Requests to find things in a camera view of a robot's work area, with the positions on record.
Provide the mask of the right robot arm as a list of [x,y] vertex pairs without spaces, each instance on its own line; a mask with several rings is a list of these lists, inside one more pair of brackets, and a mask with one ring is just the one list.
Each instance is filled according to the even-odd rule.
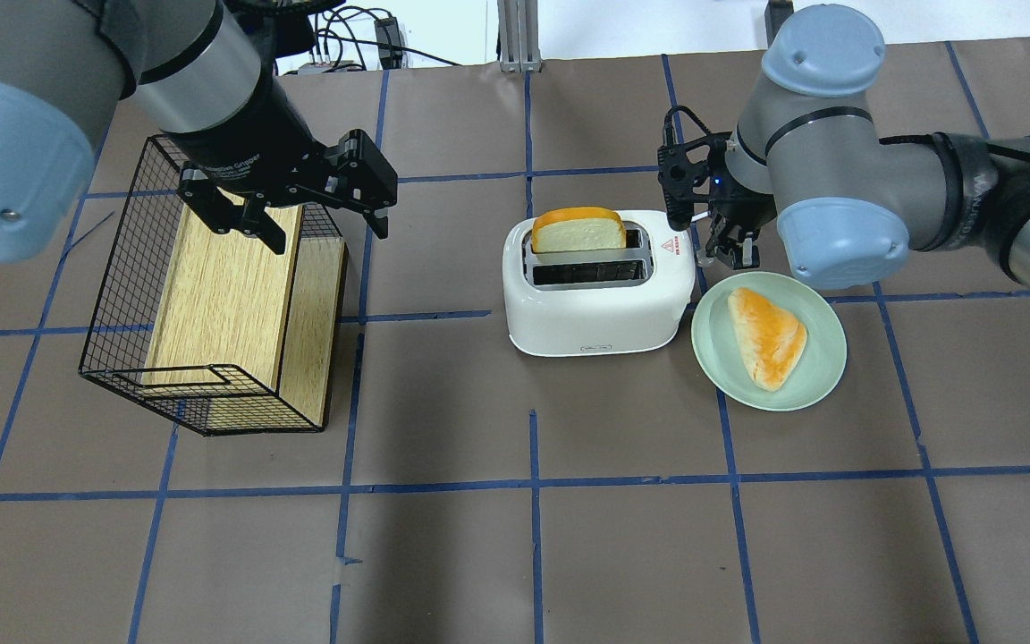
[[846,5],[781,25],[711,163],[710,253],[753,267],[772,223],[809,289],[867,285],[912,252],[978,246],[1030,290],[1030,136],[882,138],[865,93],[884,57],[874,22]]

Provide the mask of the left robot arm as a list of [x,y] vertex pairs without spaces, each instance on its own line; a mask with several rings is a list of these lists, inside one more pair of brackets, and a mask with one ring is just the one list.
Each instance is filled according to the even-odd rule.
[[37,256],[134,98],[185,157],[177,196],[212,233],[282,255],[269,208],[348,209],[379,238],[398,175],[362,130],[314,139],[273,74],[279,21],[332,1],[0,1],[0,262]]

